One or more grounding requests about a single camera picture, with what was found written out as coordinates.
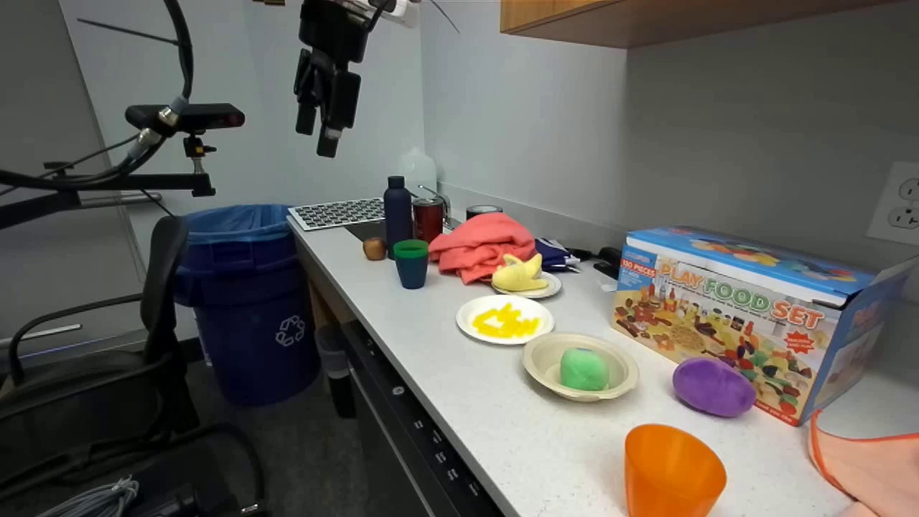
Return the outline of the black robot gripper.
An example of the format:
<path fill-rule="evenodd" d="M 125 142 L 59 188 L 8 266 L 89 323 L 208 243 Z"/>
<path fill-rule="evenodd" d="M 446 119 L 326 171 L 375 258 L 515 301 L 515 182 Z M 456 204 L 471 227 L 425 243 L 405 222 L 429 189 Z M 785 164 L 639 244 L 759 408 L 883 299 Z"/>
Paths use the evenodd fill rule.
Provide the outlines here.
<path fill-rule="evenodd" d="M 352 72 L 369 50 L 375 19 L 344 0 L 303 0 L 300 42 L 304 43 L 297 67 L 294 95 L 300 103 L 297 133 L 314 135 L 316 152 L 334 159 L 342 131 L 356 119 L 363 77 Z"/>

